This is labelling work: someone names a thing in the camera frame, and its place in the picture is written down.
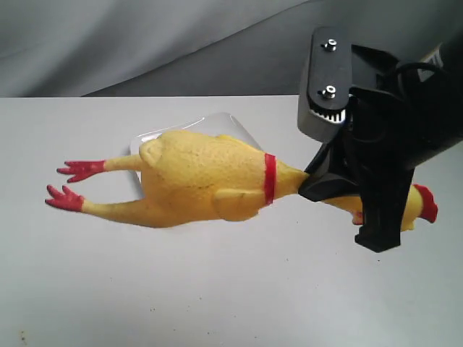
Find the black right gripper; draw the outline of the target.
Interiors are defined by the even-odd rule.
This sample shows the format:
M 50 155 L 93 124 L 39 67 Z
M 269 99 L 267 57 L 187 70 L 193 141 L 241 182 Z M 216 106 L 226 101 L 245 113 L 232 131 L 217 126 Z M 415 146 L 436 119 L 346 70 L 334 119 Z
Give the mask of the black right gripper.
M 305 169 L 299 195 L 322 201 L 360 193 L 354 240 L 379 253 L 398 247 L 400 233 L 412 230 L 416 219 L 434 221 L 433 193 L 412 181 L 433 146 L 413 82 L 434 66 L 360 45 L 352 46 L 352 63 L 347 159 L 342 145 L 323 144 Z

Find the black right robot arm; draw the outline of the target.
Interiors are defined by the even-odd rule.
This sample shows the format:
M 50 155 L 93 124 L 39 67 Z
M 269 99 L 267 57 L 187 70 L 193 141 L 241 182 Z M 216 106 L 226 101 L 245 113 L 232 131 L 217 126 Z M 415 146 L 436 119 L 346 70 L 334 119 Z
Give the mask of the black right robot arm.
M 316 29 L 297 126 L 321 144 L 299 194 L 350 212 L 357 244 L 399 246 L 401 232 L 438 213 L 431 191 L 412 180 L 416 167 L 462 141 L 462 36 L 402 61 Z

